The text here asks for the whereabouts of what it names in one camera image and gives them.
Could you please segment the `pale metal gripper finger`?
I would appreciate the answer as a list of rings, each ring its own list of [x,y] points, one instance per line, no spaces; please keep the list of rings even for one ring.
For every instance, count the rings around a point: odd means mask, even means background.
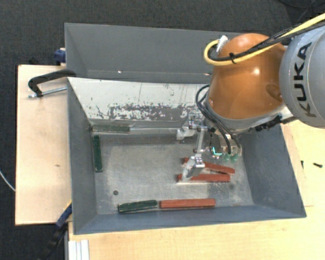
[[[194,166],[189,173],[183,173],[184,180],[190,180],[192,177],[200,175],[201,171],[205,168],[205,164],[201,157],[190,157],[194,159]]]
[[[189,173],[193,169],[194,166],[194,159],[190,159],[189,157],[183,158],[183,173]]]

